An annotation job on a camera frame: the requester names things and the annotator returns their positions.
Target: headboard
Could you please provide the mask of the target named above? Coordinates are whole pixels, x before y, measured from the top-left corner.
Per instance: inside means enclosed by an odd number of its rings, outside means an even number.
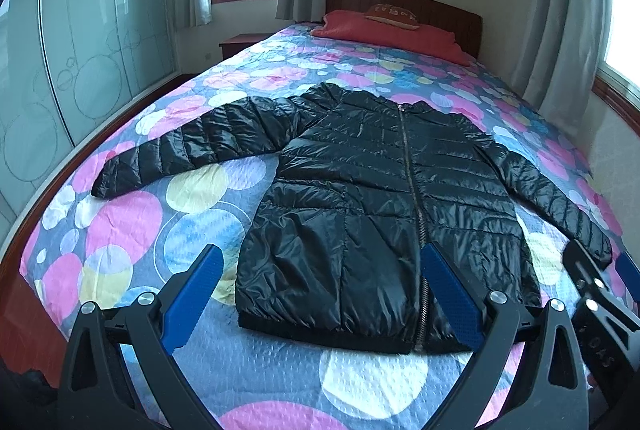
[[[364,12],[376,4],[404,7],[414,13],[421,24],[451,31],[456,35],[456,42],[462,50],[478,58],[482,40],[482,17],[436,0],[326,0],[326,12],[335,9]]]

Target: pillow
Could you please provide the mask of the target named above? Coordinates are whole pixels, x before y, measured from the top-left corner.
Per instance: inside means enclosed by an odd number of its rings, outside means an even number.
[[[371,6],[364,16],[370,20],[395,25],[402,29],[418,29],[420,27],[418,19],[411,11],[391,4]]]
[[[421,24],[409,30],[365,18],[364,13],[337,9],[324,16],[324,26],[317,27],[311,36],[350,40],[364,44],[395,47],[448,62],[468,66],[468,57],[456,44],[453,33]]]

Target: red wooden nightstand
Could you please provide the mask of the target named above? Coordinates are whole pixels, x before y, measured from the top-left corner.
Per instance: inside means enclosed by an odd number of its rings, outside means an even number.
[[[237,55],[240,51],[257,44],[262,40],[266,40],[272,34],[273,33],[249,33],[234,36],[229,40],[220,42],[220,47],[222,47],[222,59],[226,60],[227,58],[231,58],[232,56]]]

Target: metal screw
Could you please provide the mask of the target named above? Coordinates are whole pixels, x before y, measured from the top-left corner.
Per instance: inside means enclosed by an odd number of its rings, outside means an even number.
[[[80,308],[80,312],[83,315],[88,315],[94,312],[95,309],[95,304],[93,302],[85,302],[84,304],[82,304],[82,307]]]
[[[558,300],[557,298],[553,298],[549,303],[551,304],[552,309],[555,309],[556,311],[564,311],[564,304],[562,303],[561,300]]]
[[[151,291],[147,291],[146,293],[142,293],[142,295],[138,297],[138,303],[140,305],[149,305],[152,304],[155,299],[156,295],[154,295]]]
[[[507,295],[505,295],[502,291],[491,291],[489,295],[489,299],[491,302],[495,304],[506,304],[507,303]]]

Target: jacket zipper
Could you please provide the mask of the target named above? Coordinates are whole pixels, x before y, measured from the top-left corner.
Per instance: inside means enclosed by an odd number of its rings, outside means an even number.
[[[404,106],[398,105],[398,111],[400,112],[400,126],[402,129],[402,145],[404,146],[404,165],[406,168],[406,176],[409,182],[409,190],[414,198],[415,209],[418,214],[418,240],[420,241],[420,249],[427,244],[427,231],[424,225],[424,214],[418,202],[418,195],[415,191],[414,175],[411,171],[411,163],[409,159],[409,140],[406,136],[406,129],[404,127]],[[429,282],[425,277],[420,274],[420,312],[418,316],[418,328],[415,338],[415,350],[422,350],[424,345],[424,338],[427,331],[427,318],[429,315]]]

